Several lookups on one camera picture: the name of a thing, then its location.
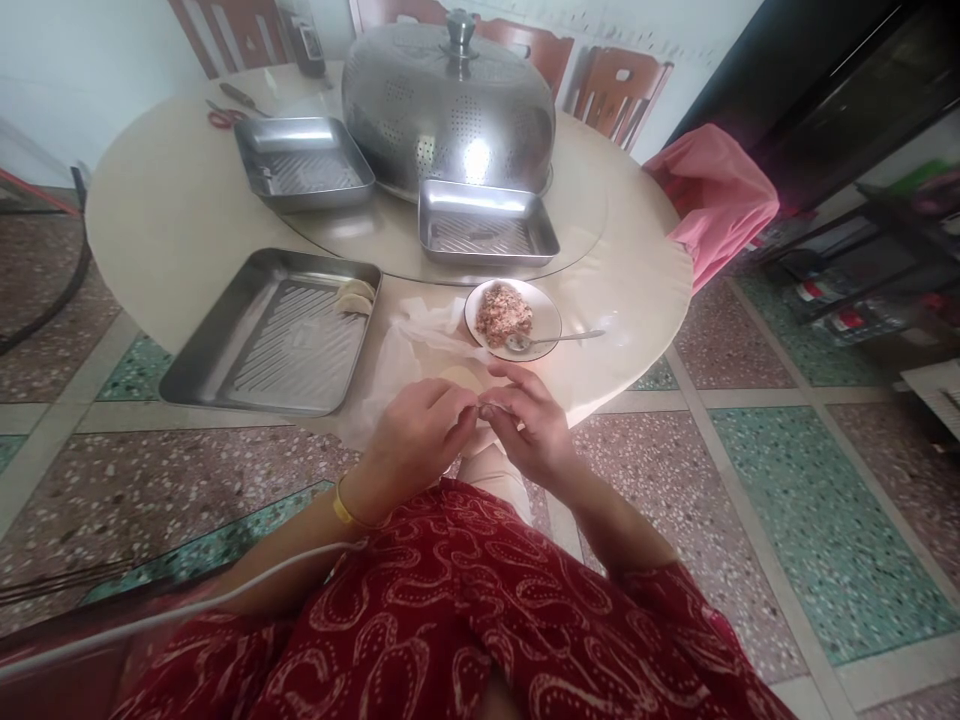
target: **wrist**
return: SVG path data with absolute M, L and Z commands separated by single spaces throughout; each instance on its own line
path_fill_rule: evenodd
M 340 500 L 364 525 L 382 524 L 401 503 L 395 497 L 397 483 L 376 463 L 363 458 L 340 481 Z
M 576 453 L 564 458 L 563 462 L 556 463 L 554 468 L 549 485 L 544 487 L 567 506 L 575 501 L 585 485 L 596 478 L 587 463 Z

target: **terrazzo floor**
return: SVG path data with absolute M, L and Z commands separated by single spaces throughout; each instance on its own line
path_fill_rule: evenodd
M 77 227 L 50 220 L 0 218 L 16 268 L 0 270 L 0 302 L 36 294 L 0 332 L 72 270 Z M 859 354 L 817 344 L 778 298 L 749 275 L 709 285 L 577 446 L 677 546 L 798 716 L 958 717 L 960 469 L 870 390 L 881 377 Z M 76 307 L 0 358 L 0 588 L 131 568 L 0 608 L 0 636 L 232 562 L 355 462 L 279 418 L 158 402 L 169 363 L 95 271 Z M 602 571 L 569 511 L 527 489 L 534 526 Z

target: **red patterned dress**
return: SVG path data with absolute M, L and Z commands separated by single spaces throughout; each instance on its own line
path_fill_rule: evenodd
M 444 479 L 289 620 L 186 624 L 116 718 L 791 718 L 679 563 L 608 581 Z

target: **red scissors handle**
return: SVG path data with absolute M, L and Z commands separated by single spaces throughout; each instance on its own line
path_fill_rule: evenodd
M 247 114 L 239 110 L 211 110 L 207 113 L 207 120 L 215 128 L 229 130 L 241 120 L 246 120 Z

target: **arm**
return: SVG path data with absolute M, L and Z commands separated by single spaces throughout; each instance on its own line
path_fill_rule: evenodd
M 577 455 L 566 415 L 540 378 L 512 363 L 492 363 L 489 371 L 512 383 L 480 396 L 480 416 L 524 476 L 570 508 L 611 575 L 676 562 L 676 551 L 650 521 Z
M 426 489 L 453 462 L 477 421 L 477 396 L 453 383 L 429 379 L 408 385 L 384 410 L 360 463 L 340 483 L 340 499 L 363 525 L 384 522 L 398 505 Z M 308 550 L 357 542 L 367 531 L 334 511 L 336 491 L 261 540 L 220 579 L 216 592 L 234 590 Z M 281 614 L 299 607 L 341 553 L 302 560 L 223 604 L 238 615 Z

